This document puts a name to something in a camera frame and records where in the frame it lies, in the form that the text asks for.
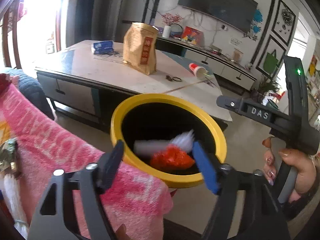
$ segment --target brown paper bag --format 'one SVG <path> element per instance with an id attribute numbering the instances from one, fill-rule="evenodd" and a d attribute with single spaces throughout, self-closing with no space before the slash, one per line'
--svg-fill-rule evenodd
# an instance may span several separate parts
<path id="1" fill-rule="evenodd" d="M 148 24 L 132 23 L 123 39 L 123 63 L 147 75 L 156 71 L 157 35 Z"/>

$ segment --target drawer handle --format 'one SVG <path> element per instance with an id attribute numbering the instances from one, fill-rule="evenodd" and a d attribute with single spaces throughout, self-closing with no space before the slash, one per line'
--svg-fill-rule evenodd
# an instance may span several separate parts
<path id="1" fill-rule="evenodd" d="M 56 92 L 59 93 L 59 94 L 62 94 L 62 95 L 65 95 L 65 94 L 66 94 L 65 92 L 63 92 L 63 91 L 60 90 L 60 89 L 56 89 Z"/>

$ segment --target red paper cup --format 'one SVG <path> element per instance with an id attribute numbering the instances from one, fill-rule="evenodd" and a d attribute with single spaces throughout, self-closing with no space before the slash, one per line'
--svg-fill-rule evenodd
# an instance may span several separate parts
<path id="1" fill-rule="evenodd" d="M 205 78 L 205 74 L 207 74 L 207 72 L 208 72 L 204 67 L 199 66 L 196 63 L 190 63 L 189 64 L 189 69 L 199 79 L 204 79 Z"/>

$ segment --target blue gripper pad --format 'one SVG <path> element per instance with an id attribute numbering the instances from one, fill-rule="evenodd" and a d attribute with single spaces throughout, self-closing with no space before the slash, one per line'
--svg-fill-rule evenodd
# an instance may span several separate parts
<path id="1" fill-rule="evenodd" d="M 220 185 L 217 182 L 217 173 L 210 160 L 206 156 L 205 151 L 197 141 L 193 143 L 192 154 L 196 160 L 198 169 L 201 171 L 202 176 L 204 177 L 204 182 L 207 188 L 213 194 L 217 194 L 220 189 Z"/>

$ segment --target trash can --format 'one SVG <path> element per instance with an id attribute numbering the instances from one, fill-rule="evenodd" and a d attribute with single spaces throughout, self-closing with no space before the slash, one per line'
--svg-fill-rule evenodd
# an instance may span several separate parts
<path id="1" fill-rule="evenodd" d="M 110 136 L 113 146 L 119 139 L 124 141 L 124 162 L 160 178 L 169 187 L 186 188 L 203 182 L 196 164 L 183 171 L 162 172 L 137 157 L 133 144 L 135 140 L 171 140 L 192 129 L 209 158 L 215 154 L 224 162 L 227 145 L 218 124 L 201 108 L 170 95 L 141 94 L 123 101 L 112 115 Z"/>
<path id="2" fill-rule="evenodd" d="M 277 106 L 277 104 L 274 101 L 272 101 L 270 98 L 268 99 L 268 103 L 266 104 L 266 106 L 279 110 L 279 107 Z"/>

